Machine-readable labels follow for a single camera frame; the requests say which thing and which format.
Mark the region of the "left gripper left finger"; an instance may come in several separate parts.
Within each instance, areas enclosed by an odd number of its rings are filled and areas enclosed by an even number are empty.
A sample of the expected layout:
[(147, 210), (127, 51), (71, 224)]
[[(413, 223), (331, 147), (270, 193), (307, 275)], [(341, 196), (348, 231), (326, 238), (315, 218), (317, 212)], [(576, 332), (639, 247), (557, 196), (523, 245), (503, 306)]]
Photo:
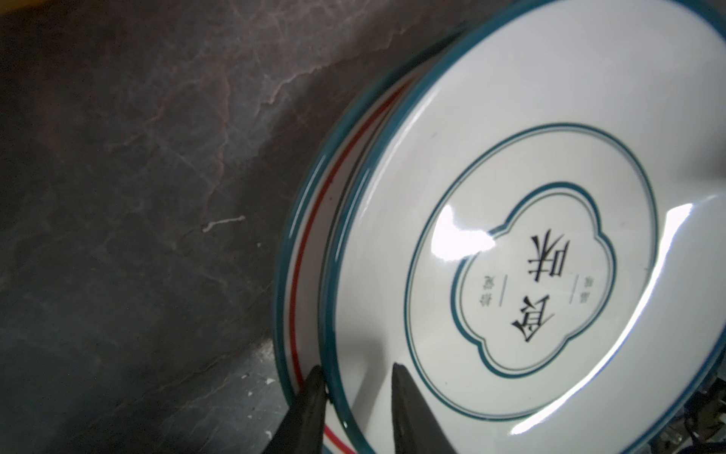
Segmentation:
[(308, 374), (264, 453), (321, 453), (326, 401), (323, 369), (316, 365)]

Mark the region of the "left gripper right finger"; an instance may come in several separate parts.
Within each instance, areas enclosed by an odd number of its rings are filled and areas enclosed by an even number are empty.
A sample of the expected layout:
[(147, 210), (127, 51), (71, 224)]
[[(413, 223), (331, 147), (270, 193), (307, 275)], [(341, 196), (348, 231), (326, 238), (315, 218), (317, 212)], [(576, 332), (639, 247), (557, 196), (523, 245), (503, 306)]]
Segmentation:
[(455, 453), (405, 365), (391, 375), (391, 414), (396, 453)]

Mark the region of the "green clover white plate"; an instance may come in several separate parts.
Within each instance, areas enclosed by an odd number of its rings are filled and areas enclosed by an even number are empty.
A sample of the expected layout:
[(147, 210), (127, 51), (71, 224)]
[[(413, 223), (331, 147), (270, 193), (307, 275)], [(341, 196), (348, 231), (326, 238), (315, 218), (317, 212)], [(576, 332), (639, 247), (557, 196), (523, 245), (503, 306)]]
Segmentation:
[(725, 347), (725, 19), (519, 1), (381, 132), (341, 210), (321, 360), (391, 453), (401, 364), (459, 453), (633, 453)]

